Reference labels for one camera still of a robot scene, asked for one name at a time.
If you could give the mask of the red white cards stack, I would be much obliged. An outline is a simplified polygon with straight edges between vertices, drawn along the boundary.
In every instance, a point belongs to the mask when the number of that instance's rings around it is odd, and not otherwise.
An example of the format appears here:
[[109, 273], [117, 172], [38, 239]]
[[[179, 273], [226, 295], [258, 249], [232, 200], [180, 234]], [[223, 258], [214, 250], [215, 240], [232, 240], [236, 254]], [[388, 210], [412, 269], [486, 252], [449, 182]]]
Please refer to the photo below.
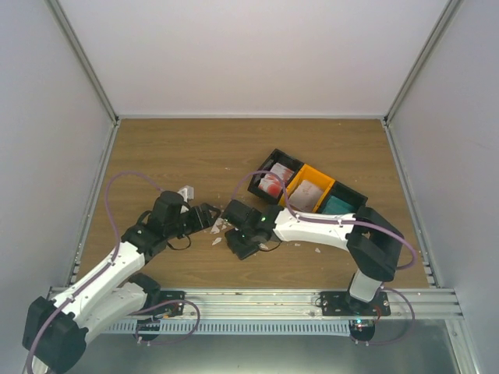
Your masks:
[[278, 198], [282, 192], [281, 179], [286, 183], [293, 175], [294, 171], [280, 163], [275, 163], [271, 166], [272, 174], [265, 174], [258, 183], [258, 188], [268, 195]]

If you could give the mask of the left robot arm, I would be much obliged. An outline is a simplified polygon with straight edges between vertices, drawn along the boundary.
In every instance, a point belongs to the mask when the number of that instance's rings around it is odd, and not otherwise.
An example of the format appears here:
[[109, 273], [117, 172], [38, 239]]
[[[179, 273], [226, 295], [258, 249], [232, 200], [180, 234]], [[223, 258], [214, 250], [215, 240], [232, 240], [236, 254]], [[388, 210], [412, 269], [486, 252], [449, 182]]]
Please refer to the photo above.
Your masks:
[[221, 215], [207, 203], [190, 206], [190, 190], [163, 191], [89, 273], [56, 296], [30, 304], [22, 339], [25, 373], [66, 373], [114, 322], [160, 308], [161, 287], [141, 269], [171, 247], [172, 239], [189, 239]]

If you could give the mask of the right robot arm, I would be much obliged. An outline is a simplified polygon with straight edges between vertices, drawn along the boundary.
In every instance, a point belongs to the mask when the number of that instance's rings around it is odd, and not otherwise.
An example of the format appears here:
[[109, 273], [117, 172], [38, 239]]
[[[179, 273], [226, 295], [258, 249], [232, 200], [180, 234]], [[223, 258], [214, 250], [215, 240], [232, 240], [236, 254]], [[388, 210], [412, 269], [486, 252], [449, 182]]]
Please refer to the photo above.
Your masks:
[[343, 295], [322, 298], [323, 314], [384, 314], [380, 286], [395, 278], [404, 237], [376, 210], [362, 206], [355, 213], [327, 215], [272, 205], [259, 211], [234, 199], [221, 218], [232, 226], [225, 238], [240, 260], [268, 242], [309, 242], [345, 250], [357, 271]]

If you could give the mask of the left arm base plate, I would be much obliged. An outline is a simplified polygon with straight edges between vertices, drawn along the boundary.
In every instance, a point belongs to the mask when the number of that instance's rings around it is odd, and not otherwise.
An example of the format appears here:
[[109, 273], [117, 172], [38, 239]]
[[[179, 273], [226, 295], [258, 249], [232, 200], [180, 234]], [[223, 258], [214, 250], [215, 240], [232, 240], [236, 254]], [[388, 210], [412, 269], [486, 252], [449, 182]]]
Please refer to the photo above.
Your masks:
[[158, 305], [161, 302], [166, 301], [175, 300], [175, 302], [157, 307], [150, 312], [151, 315], [157, 319], [181, 316], [183, 314], [183, 300], [185, 296], [186, 293], [184, 291], [160, 290], [159, 295], [150, 303], [151, 306]]

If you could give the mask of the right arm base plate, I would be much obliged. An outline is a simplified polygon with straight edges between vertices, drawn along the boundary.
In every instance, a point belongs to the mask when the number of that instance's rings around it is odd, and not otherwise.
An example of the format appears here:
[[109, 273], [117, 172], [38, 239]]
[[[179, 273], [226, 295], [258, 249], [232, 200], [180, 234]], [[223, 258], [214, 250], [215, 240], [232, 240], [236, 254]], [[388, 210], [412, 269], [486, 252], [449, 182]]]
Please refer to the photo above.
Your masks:
[[386, 292], [378, 292], [371, 302], [361, 302], [347, 291], [322, 291], [317, 304], [323, 316], [389, 316], [390, 303]]

